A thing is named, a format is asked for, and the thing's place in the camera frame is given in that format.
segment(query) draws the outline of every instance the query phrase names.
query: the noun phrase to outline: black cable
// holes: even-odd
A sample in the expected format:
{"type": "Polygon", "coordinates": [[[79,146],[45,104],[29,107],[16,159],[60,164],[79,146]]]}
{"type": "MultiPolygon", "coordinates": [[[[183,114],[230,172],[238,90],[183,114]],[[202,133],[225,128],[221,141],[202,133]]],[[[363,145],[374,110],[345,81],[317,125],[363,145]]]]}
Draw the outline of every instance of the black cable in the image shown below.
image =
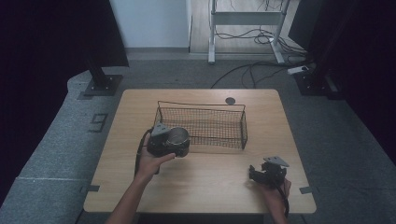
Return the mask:
{"type": "Polygon", "coordinates": [[[270,0],[266,0],[265,2],[265,11],[268,10],[268,6],[270,5],[270,0]]]}
{"type": "Polygon", "coordinates": [[[84,208],[82,208],[81,209],[81,212],[79,212],[79,214],[78,214],[78,217],[77,217],[77,219],[76,219],[76,222],[75,222],[75,224],[78,224],[78,222],[79,222],[79,219],[81,218],[81,216],[82,216],[82,214],[84,213],[84,208]]]}
{"type": "Polygon", "coordinates": [[[236,11],[236,9],[233,7],[233,0],[230,0],[230,5],[233,8],[233,10],[236,11]]]}
{"type": "Polygon", "coordinates": [[[290,206],[289,206],[289,200],[286,197],[285,193],[283,192],[283,190],[280,188],[280,186],[276,185],[276,189],[277,191],[279,191],[280,196],[282,197],[283,200],[283,204],[285,204],[285,217],[289,216],[289,210],[290,210],[290,206]]]}
{"type": "MultiPolygon", "coordinates": [[[[213,0],[213,1],[215,1],[215,10],[216,10],[217,9],[217,5],[218,5],[218,0],[213,0]]],[[[282,8],[282,5],[283,5],[283,1],[284,0],[281,0],[281,3],[280,3],[280,7],[281,8],[282,8]]],[[[230,0],[230,3],[231,3],[231,7],[235,10],[235,8],[233,7],[233,1],[232,0],[230,0]]],[[[264,4],[264,3],[266,4],[266,9],[265,10],[267,10],[268,6],[269,6],[269,0],[263,0],[262,4],[264,4]]],[[[211,28],[211,23],[210,23],[210,14],[211,14],[210,1],[208,1],[208,11],[209,11],[209,29],[211,30],[212,28],[211,28]]],[[[250,39],[250,38],[253,38],[255,43],[262,44],[262,45],[270,44],[271,42],[270,42],[269,38],[274,36],[273,33],[263,30],[261,26],[260,26],[259,29],[253,29],[253,30],[247,31],[247,32],[245,32],[245,33],[243,33],[241,35],[229,35],[229,34],[219,33],[217,31],[217,27],[215,26],[215,34],[220,39],[233,39],[233,38],[250,39]],[[259,31],[260,33],[258,35],[254,35],[254,36],[244,36],[244,35],[248,35],[248,34],[250,34],[252,32],[255,32],[255,31],[259,31]]],[[[304,49],[299,49],[299,48],[295,48],[295,47],[290,46],[285,41],[285,39],[283,39],[281,36],[278,39],[278,43],[279,43],[280,47],[287,53],[297,54],[297,55],[300,55],[300,56],[305,56],[305,54],[306,54],[306,51],[304,49]]]]}
{"type": "Polygon", "coordinates": [[[253,82],[253,89],[256,89],[256,81],[254,80],[254,76],[253,76],[253,73],[251,72],[251,70],[252,70],[252,68],[253,68],[253,66],[254,65],[251,65],[250,67],[249,67],[249,73],[250,73],[250,78],[251,78],[251,81],[253,82]]]}
{"type": "Polygon", "coordinates": [[[256,11],[259,11],[260,7],[262,6],[262,4],[264,4],[265,0],[262,0],[262,3],[259,5],[259,7],[257,7],[256,11]]]}
{"type": "Polygon", "coordinates": [[[234,69],[232,69],[231,71],[227,72],[227,73],[224,74],[222,77],[220,77],[220,78],[210,87],[210,89],[213,89],[213,87],[215,87],[216,84],[218,84],[218,82],[220,82],[223,78],[225,78],[225,77],[227,77],[229,74],[231,74],[231,72],[233,72],[233,71],[235,71],[235,70],[237,70],[237,69],[243,68],[243,67],[248,67],[248,66],[250,66],[250,64],[245,64],[245,65],[241,65],[241,66],[235,67],[234,69]]]}
{"type": "Polygon", "coordinates": [[[245,74],[248,72],[248,70],[249,70],[249,68],[247,69],[247,70],[245,70],[245,72],[242,74],[242,76],[241,76],[241,84],[242,84],[242,86],[245,88],[245,89],[249,89],[249,87],[247,87],[247,86],[245,86],[245,82],[244,82],[244,77],[245,77],[245,74]]]}
{"type": "Polygon", "coordinates": [[[142,139],[140,139],[139,148],[137,149],[136,158],[135,158],[135,160],[134,160],[134,176],[136,176],[137,171],[139,170],[140,157],[142,156],[142,149],[143,149],[143,147],[144,147],[146,135],[148,135],[148,133],[151,133],[152,130],[153,130],[153,129],[148,129],[148,130],[143,134],[142,139]]]}
{"type": "Polygon", "coordinates": [[[273,74],[271,74],[271,75],[268,76],[268,77],[262,77],[262,78],[260,78],[259,80],[256,81],[256,84],[258,84],[259,82],[261,82],[261,81],[263,81],[263,80],[265,80],[265,79],[267,79],[267,78],[274,77],[275,74],[277,74],[277,73],[279,73],[279,72],[281,72],[281,71],[283,71],[283,70],[285,70],[285,69],[288,69],[288,67],[279,69],[279,70],[275,71],[273,74]]]}

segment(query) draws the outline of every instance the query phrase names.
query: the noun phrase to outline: metal stand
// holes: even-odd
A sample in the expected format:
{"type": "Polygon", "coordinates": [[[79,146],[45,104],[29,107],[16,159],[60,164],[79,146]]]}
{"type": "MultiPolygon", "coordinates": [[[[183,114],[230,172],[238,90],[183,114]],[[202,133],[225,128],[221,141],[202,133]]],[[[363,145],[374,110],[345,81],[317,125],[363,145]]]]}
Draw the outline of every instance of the metal stand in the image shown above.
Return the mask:
{"type": "Polygon", "coordinates": [[[280,53],[278,39],[285,21],[290,0],[286,1],[282,11],[279,12],[217,12],[216,0],[211,0],[210,11],[210,37],[208,62],[215,63],[215,29],[216,25],[276,25],[274,38],[271,38],[271,47],[278,63],[285,60],[280,53]]]}
{"type": "Polygon", "coordinates": [[[90,54],[86,54],[86,64],[91,72],[92,80],[79,99],[91,99],[93,96],[113,96],[122,81],[122,75],[105,75],[90,54]]]}

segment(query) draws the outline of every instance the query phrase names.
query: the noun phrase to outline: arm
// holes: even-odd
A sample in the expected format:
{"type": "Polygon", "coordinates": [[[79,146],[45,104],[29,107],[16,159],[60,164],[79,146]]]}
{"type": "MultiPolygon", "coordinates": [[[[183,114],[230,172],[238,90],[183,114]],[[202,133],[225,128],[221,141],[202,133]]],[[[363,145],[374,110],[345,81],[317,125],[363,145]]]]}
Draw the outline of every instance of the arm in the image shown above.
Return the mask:
{"type": "MultiPolygon", "coordinates": [[[[285,204],[277,189],[270,189],[268,186],[259,184],[260,190],[275,224],[286,224],[288,220],[285,217],[285,204]]],[[[286,197],[289,197],[291,182],[285,178],[285,182],[280,186],[286,197]]]]}
{"type": "MultiPolygon", "coordinates": [[[[144,146],[149,141],[149,134],[146,135],[144,146]]],[[[131,223],[134,219],[137,206],[140,203],[146,185],[159,169],[160,165],[175,158],[175,153],[155,158],[148,153],[147,147],[142,148],[142,155],[139,163],[139,170],[134,177],[129,188],[125,191],[114,211],[111,213],[106,224],[110,223],[131,223]]]]}

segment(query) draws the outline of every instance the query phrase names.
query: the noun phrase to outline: wooden table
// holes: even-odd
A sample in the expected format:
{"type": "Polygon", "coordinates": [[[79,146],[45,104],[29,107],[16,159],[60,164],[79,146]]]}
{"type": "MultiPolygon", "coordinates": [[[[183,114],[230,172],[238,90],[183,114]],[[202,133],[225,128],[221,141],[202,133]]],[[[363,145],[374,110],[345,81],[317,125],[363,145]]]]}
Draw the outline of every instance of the wooden table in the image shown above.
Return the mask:
{"type": "Polygon", "coordinates": [[[261,193],[248,179],[248,167],[252,164],[260,170],[262,158],[279,156],[290,165],[290,212],[314,213],[312,194],[300,192],[308,182],[275,90],[125,91],[92,180],[100,188],[88,193],[85,211],[111,212],[132,182],[136,151],[143,133],[154,124],[158,101],[225,105],[228,97],[246,105],[245,149],[191,145],[185,158],[161,166],[160,174],[148,184],[138,212],[266,213],[261,193]]]}

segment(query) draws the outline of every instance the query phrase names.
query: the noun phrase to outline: forearm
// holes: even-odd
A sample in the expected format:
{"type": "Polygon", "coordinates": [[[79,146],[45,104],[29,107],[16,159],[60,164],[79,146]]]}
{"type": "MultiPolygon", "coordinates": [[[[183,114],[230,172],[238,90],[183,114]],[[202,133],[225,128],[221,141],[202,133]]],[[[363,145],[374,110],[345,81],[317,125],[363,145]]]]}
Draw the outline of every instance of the forearm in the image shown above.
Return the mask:
{"type": "Polygon", "coordinates": [[[111,213],[106,224],[130,224],[134,219],[134,214],[147,184],[147,180],[139,177],[135,178],[111,213]]]}
{"type": "Polygon", "coordinates": [[[275,224],[287,224],[288,220],[285,217],[285,207],[282,203],[267,204],[267,208],[271,214],[275,224]]]}

